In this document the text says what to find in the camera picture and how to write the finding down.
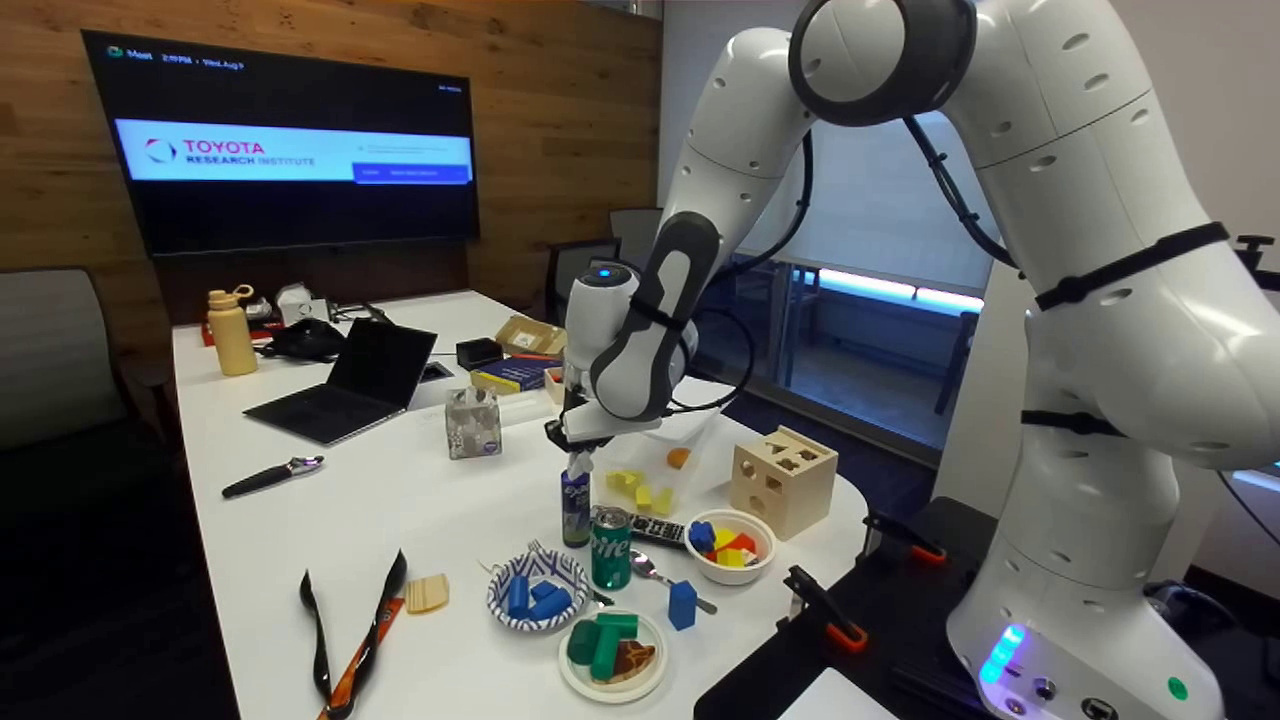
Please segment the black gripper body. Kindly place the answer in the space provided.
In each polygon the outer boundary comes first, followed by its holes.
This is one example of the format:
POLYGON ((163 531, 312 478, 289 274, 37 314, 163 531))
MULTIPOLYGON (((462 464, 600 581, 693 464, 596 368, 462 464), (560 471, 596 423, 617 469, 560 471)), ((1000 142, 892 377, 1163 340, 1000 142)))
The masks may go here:
POLYGON ((577 406, 560 407, 547 423, 546 438, 563 450, 563 453, 594 453, 605 450, 613 438, 624 433, 624 421, 607 417, 600 406, 577 406))

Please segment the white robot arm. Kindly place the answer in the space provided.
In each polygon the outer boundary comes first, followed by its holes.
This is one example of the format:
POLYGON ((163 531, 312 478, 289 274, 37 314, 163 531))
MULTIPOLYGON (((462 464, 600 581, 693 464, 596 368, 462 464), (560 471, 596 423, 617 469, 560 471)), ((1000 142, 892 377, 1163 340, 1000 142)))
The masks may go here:
POLYGON ((735 32, 649 263, 569 327, 574 453, 659 421, 690 319, 800 137, 943 111, 1031 288, 1020 455, 943 637, 987 711, 1223 720, 1145 599, 1181 464, 1280 455, 1280 314, 1204 213, 1114 0, 810 0, 735 32))

